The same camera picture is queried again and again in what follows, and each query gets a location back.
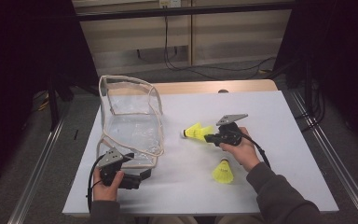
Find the clear plastic bag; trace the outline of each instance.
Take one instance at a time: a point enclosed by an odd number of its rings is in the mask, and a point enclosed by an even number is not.
[[[103,135],[97,158],[115,147],[134,153],[123,168],[150,168],[164,152],[162,106],[157,89],[134,77],[102,76],[100,97]]]

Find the metal frame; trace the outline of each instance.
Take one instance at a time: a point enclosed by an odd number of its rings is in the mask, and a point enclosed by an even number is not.
[[[33,17],[29,21],[34,22],[74,22],[74,21],[106,21],[133,18],[148,17],[166,17],[166,16],[184,16],[184,15],[201,15],[229,12],[250,12],[250,11],[271,11],[286,10],[295,7],[317,7],[320,4],[326,4],[322,1],[298,3],[280,2],[280,3],[261,3],[261,4],[243,4],[217,7],[171,7],[171,8],[153,8],[142,10],[116,11],[116,12],[98,12],[98,13],[78,13],[75,16],[50,16],[50,17]]]
[[[39,157],[39,160],[36,163],[36,166],[31,174],[31,177],[28,180],[27,185],[25,186],[24,191],[20,199],[18,200],[14,211],[11,213],[11,216],[7,224],[21,224],[28,213],[28,209],[31,206],[31,202],[36,195],[36,190],[39,185],[40,180],[42,179],[42,174],[45,171],[45,168],[48,164],[48,159],[50,157],[51,151],[53,150],[55,143],[57,142],[58,137],[62,129],[63,121],[68,115],[70,103],[66,103],[62,106],[61,118],[58,120],[55,129],[50,132],[48,140],[42,150],[42,153]]]
[[[299,110],[302,113],[307,112],[307,108],[305,107],[305,101],[302,98],[301,94],[297,92],[292,92],[292,97],[294,98]],[[309,125],[316,123],[316,119],[314,117],[306,116],[306,121]],[[334,150],[331,143],[328,141],[324,131],[319,126],[319,124],[314,125],[312,128],[313,135],[315,136],[316,140],[319,142],[321,148],[324,151],[326,158],[329,160],[331,166],[335,170],[339,180],[341,181],[342,185],[344,186],[345,190],[348,192],[349,196],[351,197],[354,205],[358,210],[358,185],[348,172],[347,168],[345,167],[342,160],[339,158],[338,154]]]

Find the black cable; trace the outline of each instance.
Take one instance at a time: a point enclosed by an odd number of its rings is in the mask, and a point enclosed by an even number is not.
[[[94,188],[94,186],[98,183],[100,183],[102,180],[98,181],[97,183],[95,183],[94,185],[91,186],[91,179],[92,179],[92,174],[94,173],[95,167],[98,164],[98,161],[100,161],[103,158],[104,155],[100,156],[92,165],[91,168],[91,172],[89,173],[89,185],[87,188],[87,204],[89,206],[89,212],[91,213],[91,204],[92,204],[92,189]]]
[[[322,96],[322,106],[320,106],[320,99],[319,96]],[[318,115],[314,117],[314,119],[310,119],[310,125],[306,128],[304,128],[303,130],[301,130],[302,133],[310,130],[311,128],[315,127],[316,125],[319,125],[322,120],[324,119],[324,114],[325,114],[325,100],[324,100],[324,94],[321,91],[321,87],[318,87],[317,90],[317,99],[318,99],[318,107],[320,108],[320,110],[318,111]]]
[[[321,110],[319,104],[319,93],[316,94],[314,102],[312,103],[312,107],[307,109],[305,112],[301,113],[300,115],[296,116],[295,119],[303,119],[306,117],[313,117],[315,114],[319,113]]]
[[[265,77],[265,79],[274,79],[276,77],[278,77],[280,74],[282,74],[286,69],[296,65],[298,62],[300,62],[299,59],[296,60],[292,60],[290,63],[287,63],[283,66],[281,66],[280,68],[276,69],[275,71],[273,71],[272,73],[268,74],[267,77]]]
[[[250,79],[250,78],[255,77],[258,74],[258,70],[259,70],[260,66],[263,63],[266,63],[266,62],[268,62],[270,60],[274,60],[274,59],[276,59],[276,57],[269,57],[269,58],[263,60],[262,62],[258,63],[257,65],[247,67],[247,68],[240,68],[240,69],[222,68],[222,67],[215,67],[215,66],[209,66],[209,65],[196,65],[196,66],[182,67],[182,68],[176,67],[170,62],[170,59],[168,57],[168,17],[165,17],[164,62],[165,62],[166,67],[168,69],[172,70],[172,71],[185,71],[186,70],[186,71],[189,71],[189,72],[197,73],[197,74],[199,74],[199,75],[201,75],[203,77],[207,77],[207,78],[210,78],[210,79],[222,80],[222,79],[219,79],[219,78],[216,78],[216,77],[207,76],[205,74],[202,74],[201,72],[194,71],[191,68],[212,68],[212,69],[219,69],[219,70],[232,71],[232,72],[241,72],[241,71],[246,71],[246,70],[251,70],[251,69],[257,68],[257,70],[255,71],[254,75],[252,75],[251,77],[246,78],[246,79]]]
[[[36,100],[37,98],[43,96],[47,91],[42,91],[41,93],[39,93],[39,95],[37,95],[36,97],[33,98],[33,100]]]
[[[259,146],[257,144],[257,142],[255,142],[249,135],[245,134],[245,133],[241,133],[241,136],[247,140],[249,140],[251,143],[253,143],[255,145],[255,147],[257,147],[258,152],[260,153],[261,157],[263,158],[263,161],[266,163],[266,165],[271,168],[271,165],[269,164],[269,159],[267,159],[266,156],[266,152],[263,150],[263,148],[261,148],[261,146]]]

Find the white table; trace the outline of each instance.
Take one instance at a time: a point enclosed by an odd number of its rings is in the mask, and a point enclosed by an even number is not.
[[[222,83],[220,87],[231,91]],[[273,171],[284,175],[322,212],[338,210],[280,91],[161,94],[161,101],[165,153],[158,158],[152,176],[143,181],[139,189],[119,190],[118,201],[123,214],[216,216],[258,213],[255,191],[245,179],[246,172],[231,155],[213,144],[179,136],[181,130],[198,121],[203,126],[215,125],[223,115],[243,113],[249,117],[237,124],[247,127],[253,139],[266,150]],[[99,112],[62,211],[66,215],[84,217],[89,214],[86,186],[101,132]],[[219,184],[212,178],[212,170],[223,156],[228,157],[235,176],[229,185]]]

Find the gray sleeve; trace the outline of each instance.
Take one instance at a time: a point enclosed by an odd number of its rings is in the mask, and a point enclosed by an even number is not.
[[[318,207],[264,162],[257,164],[246,179],[257,193],[257,203],[267,223],[324,223]]]
[[[86,224],[125,224],[120,218],[120,204],[114,201],[94,201]]]

